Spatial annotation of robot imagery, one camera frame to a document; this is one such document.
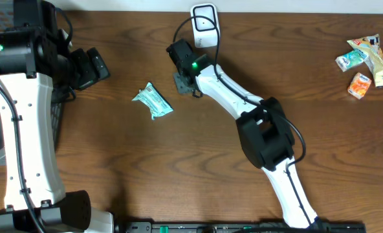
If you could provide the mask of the teal white candy packet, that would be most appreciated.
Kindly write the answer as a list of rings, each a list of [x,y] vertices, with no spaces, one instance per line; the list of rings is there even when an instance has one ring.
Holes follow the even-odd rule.
[[[361,50],[355,49],[347,54],[341,55],[335,59],[336,64],[339,68],[346,72],[349,69],[357,67],[367,60],[368,55]]]

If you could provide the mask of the small orange box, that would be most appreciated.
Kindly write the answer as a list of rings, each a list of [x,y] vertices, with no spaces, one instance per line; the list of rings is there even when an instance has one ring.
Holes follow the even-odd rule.
[[[360,100],[367,93],[371,83],[371,79],[358,72],[355,74],[349,87],[347,88],[347,92]]]

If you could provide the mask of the yellow snack bag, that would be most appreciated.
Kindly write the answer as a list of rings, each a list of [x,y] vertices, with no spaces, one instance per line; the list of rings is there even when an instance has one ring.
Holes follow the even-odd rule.
[[[373,75],[375,87],[383,87],[383,52],[379,34],[350,39],[347,43],[364,59]]]

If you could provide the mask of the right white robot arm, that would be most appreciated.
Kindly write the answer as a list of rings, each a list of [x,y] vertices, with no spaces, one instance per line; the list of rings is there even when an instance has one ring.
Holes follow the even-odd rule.
[[[318,217],[305,195],[293,146],[299,130],[287,120],[275,98],[256,96],[231,79],[207,55],[198,56],[180,39],[166,49],[181,84],[209,96],[235,119],[243,153],[265,172],[292,228],[312,228]]]

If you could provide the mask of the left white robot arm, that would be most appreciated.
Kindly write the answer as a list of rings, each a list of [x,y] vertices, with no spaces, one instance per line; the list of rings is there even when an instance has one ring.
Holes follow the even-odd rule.
[[[13,25],[0,32],[0,118],[6,157],[0,232],[106,232],[110,212],[84,191],[67,192],[58,170],[51,106],[109,77],[95,49],[71,50],[47,1],[14,1]]]

